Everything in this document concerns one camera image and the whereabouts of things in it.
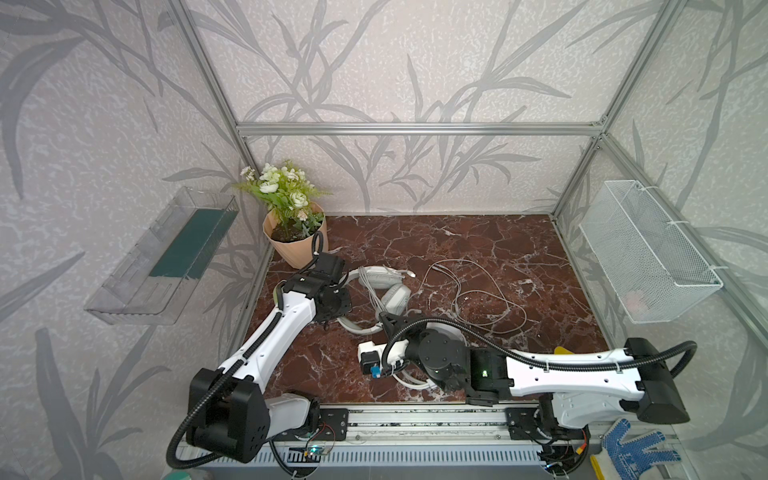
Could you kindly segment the white headphones pair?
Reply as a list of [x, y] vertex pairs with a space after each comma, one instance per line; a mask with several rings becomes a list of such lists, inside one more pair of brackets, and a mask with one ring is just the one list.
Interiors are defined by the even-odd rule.
[[365, 288], [375, 319], [381, 313], [402, 315], [411, 297], [411, 290], [404, 284], [406, 277], [415, 278], [409, 270], [396, 270], [386, 266], [366, 266], [352, 270], [345, 281], [357, 280]]
[[[422, 334], [426, 332], [442, 332], [451, 336], [452, 338], [464, 340], [467, 345], [464, 335], [458, 329], [449, 325], [435, 323], [435, 322], [426, 323], [423, 328], [419, 327], [419, 328], [414, 328], [412, 330], [409, 330], [401, 338], [401, 340], [407, 340], [410, 343], [411, 341], [416, 340], [418, 337], [420, 337]], [[432, 380], [430, 380], [421, 371], [421, 369], [417, 365], [415, 365], [414, 363], [412, 363], [410, 360], [407, 359], [407, 349], [405, 353], [405, 358], [406, 358], [405, 367], [394, 374], [394, 378], [398, 383], [412, 390], [440, 389]]]

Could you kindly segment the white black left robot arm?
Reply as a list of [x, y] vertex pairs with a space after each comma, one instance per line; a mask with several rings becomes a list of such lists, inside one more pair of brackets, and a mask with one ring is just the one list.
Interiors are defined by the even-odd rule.
[[316, 400], [296, 393], [267, 399], [264, 391], [289, 347], [308, 325], [322, 326], [351, 309], [344, 261], [312, 238], [312, 257], [275, 291], [275, 306], [243, 346], [214, 370], [201, 369], [190, 383], [188, 413], [173, 434], [166, 462], [188, 470], [221, 457], [250, 462], [264, 444], [287, 431], [314, 433]]

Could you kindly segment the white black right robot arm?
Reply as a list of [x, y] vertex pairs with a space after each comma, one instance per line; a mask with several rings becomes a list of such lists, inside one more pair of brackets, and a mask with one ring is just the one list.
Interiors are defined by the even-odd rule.
[[380, 321], [386, 343], [358, 347], [363, 374], [376, 379], [413, 365], [472, 405], [536, 397], [546, 429], [580, 430], [627, 414], [657, 425], [690, 419], [675, 379], [697, 351], [693, 341], [658, 351], [632, 337], [614, 350], [541, 354], [505, 348], [447, 318], [383, 314]]

